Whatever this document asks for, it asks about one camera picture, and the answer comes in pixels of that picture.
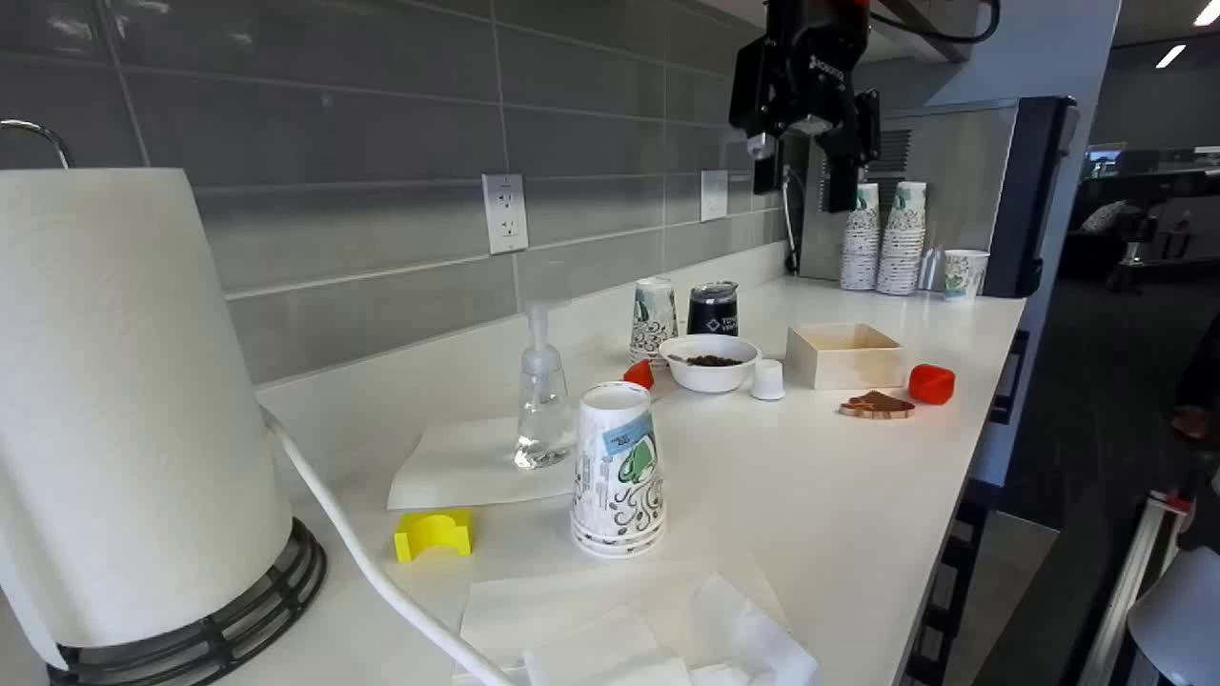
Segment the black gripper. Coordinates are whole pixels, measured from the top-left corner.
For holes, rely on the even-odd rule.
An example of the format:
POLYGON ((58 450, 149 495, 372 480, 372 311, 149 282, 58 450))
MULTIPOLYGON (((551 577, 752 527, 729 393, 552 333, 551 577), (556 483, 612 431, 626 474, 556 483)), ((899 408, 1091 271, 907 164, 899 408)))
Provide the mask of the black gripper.
POLYGON ((871 0, 762 0, 766 25, 738 53, 729 126, 749 137, 804 128, 829 158, 824 211, 847 212, 882 154, 882 99, 853 88, 871 0))

